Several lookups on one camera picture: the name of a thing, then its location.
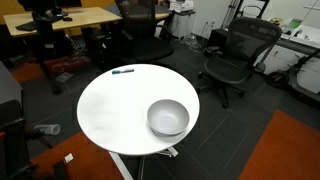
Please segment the black mesh office chair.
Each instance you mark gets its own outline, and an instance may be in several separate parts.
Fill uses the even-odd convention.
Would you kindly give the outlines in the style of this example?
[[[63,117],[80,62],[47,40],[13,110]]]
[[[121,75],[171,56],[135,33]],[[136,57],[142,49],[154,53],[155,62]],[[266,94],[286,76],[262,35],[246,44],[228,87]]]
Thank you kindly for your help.
[[[282,30],[271,22],[240,17],[228,27],[224,47],[211,46],[211,54],[204,63],[204,72],[198,78],[207,77],[214,82],[215,90],[222,90],[222,107],[229,107],[227,87],[233,88],[240,97],[245,91],[237,87],[254,73],[254,63],[258,56],[274,45],[281,37]]]

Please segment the teal and white marker pen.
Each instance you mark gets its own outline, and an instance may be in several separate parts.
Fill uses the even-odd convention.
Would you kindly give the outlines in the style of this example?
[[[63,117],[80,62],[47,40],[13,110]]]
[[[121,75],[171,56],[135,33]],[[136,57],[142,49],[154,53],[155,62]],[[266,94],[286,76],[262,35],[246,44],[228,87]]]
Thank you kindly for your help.
[[[122,73],[129,73],[129,72],[134,72],[134,69],[125,69],[125,70],[113,70],[112,74],[122,74]]]

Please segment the electric scooter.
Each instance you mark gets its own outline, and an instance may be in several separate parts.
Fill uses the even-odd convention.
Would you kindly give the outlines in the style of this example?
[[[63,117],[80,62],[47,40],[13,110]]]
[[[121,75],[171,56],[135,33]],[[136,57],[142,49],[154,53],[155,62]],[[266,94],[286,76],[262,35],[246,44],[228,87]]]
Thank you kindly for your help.
[[[320,101],[320,95],[298,84],[298,73],[302,66],[320,53],[320,49],[316,49],[312,54],[301,57],[296,64],[290,65],[286,71],[277,70],[267,76],[267,83],[275,88],[284,88],[290,85],[297,92],[315,100]]]

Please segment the black keyboard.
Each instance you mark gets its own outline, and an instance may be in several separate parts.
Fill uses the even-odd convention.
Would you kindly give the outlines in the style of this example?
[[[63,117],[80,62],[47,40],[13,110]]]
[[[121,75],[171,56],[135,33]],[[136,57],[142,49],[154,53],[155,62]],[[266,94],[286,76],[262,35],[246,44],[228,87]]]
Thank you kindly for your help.
[[[27,22],[27,23],[16,26],[16,29],[20,31],[31,32],[31,31],[37,31],[38,26],[34,21],[31,21],[31,22]]]

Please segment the grey bowl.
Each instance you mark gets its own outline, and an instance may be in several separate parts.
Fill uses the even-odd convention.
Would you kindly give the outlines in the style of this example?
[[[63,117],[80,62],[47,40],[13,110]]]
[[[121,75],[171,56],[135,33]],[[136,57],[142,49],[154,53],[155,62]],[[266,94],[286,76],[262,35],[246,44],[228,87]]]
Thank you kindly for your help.
[[[190,116],[181,103],[163,99],[150,105],[147,110],[147,121],[153,131],[172,136],[182,133],[187,128]]]

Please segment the clear plastic cup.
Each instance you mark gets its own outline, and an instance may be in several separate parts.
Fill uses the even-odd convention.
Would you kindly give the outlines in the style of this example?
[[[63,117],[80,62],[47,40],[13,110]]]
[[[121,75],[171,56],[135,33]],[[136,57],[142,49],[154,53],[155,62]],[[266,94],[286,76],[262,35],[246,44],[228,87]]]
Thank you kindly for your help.
[[[39,130],[46,135],[58,135],[61,131],[61,126],[59,124],[36,125],[34,129]]]

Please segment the round white table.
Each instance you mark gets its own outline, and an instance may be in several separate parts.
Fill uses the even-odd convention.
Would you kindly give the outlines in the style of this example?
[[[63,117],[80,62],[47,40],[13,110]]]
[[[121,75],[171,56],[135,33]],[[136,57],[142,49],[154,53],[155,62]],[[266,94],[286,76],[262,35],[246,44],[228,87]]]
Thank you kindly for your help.
[[[125,69],[134,72],[112,74]],[[147,110],[163,99],[175,100],[188,110],[190,122],[182,133],[169,136],[150,128]],[[151,64],[125,65],[99,75],[77,104],[78,124],[89,140],[108,152],[141,159],[139,180],[160,180],[151,158],[164,152],[173,156],[173,147],[189,135],[199,113],[199,97],[192,84],[169,68]]]

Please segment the black padded office chair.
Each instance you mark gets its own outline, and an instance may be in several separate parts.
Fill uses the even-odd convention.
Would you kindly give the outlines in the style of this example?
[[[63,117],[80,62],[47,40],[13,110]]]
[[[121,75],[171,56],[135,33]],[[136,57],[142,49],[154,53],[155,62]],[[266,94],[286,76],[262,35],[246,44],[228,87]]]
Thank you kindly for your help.
[[[171,31],[156,23],[155,0],[115,0],[120,11],[120,52],[137,63],[147,63],[174,53]]]

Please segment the black computer mouse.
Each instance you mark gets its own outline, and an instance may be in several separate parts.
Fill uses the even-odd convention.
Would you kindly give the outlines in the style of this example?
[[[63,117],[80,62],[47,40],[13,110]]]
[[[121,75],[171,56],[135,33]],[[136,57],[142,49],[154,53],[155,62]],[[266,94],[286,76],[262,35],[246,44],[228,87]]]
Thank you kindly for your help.
[[[64,18],[63,18],[63,21],[65,21],[65,22],[71,22],[71,21],[73,21],[73,19],[72,19],[71,17],[64,17]]]

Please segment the white cabinet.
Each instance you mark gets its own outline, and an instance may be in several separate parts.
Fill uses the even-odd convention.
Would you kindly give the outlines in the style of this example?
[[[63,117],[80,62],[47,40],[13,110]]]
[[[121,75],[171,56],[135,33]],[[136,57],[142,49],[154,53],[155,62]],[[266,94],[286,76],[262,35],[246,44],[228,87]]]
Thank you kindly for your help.
[[[192,33],[196,12],[193,10],[174,12],[169,25],[172,35],[175,38],[183,39]]]

